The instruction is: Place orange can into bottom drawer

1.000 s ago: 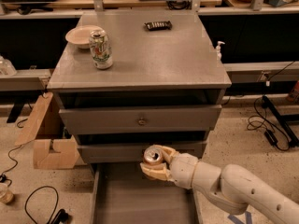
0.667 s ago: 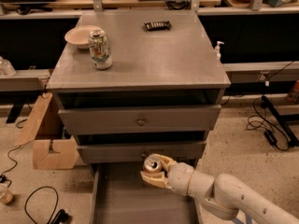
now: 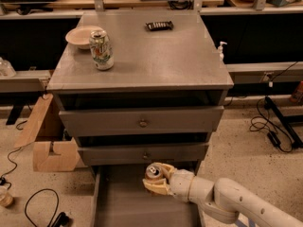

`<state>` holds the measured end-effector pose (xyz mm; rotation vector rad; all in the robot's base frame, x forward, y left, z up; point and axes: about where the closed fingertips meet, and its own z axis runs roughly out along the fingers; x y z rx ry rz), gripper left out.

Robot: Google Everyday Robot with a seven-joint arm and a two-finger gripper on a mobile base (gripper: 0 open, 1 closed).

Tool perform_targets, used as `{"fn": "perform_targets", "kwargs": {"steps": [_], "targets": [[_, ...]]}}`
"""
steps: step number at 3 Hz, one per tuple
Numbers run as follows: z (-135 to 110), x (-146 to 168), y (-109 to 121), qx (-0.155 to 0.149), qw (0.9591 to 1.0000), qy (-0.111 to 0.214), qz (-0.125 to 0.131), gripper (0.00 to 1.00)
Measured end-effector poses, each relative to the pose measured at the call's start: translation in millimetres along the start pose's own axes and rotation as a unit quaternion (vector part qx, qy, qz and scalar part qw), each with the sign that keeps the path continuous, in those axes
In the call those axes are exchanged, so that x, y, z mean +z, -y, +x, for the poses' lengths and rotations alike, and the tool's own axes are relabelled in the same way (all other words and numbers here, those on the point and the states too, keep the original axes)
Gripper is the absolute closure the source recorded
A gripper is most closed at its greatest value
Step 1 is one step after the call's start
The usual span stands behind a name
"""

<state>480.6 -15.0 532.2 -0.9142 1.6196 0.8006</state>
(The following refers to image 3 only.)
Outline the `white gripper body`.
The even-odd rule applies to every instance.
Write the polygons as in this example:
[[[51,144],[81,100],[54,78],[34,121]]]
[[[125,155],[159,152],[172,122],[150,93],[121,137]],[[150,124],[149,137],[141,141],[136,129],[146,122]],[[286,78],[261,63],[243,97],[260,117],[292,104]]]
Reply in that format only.
[[[189,202],[191,182],[195,175],[185,169],[177,169],[169,178],[169,193],[179,201]]]

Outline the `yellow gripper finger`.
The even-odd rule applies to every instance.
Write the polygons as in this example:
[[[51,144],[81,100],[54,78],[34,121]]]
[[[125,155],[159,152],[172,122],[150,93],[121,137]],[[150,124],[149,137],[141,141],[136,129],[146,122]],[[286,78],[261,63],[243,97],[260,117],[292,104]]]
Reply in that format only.
[[[169,180],[172,174],[176,171],[176,168],[174,166],[168,164],[154,163],[153,166],[156,168],[159,174],[167,180]]]
[[[170,186],[166,179],[161,179],[156,181],[144,179],[143,184],[145,188],[151,191],[152,193],[160,194],[160,195],[172,194]]]

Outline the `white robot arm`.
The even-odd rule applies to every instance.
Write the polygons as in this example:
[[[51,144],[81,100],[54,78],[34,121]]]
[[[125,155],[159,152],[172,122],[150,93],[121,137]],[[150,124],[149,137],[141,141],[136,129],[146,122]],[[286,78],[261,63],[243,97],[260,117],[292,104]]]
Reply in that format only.
[[[143,184],[153,193],[193,202],[200,212],[225,224],[235,223],[243,214],[259,227],[303,227],[302,221],[231,179],[211,182],[185,169],[152,163],[146,168]]]

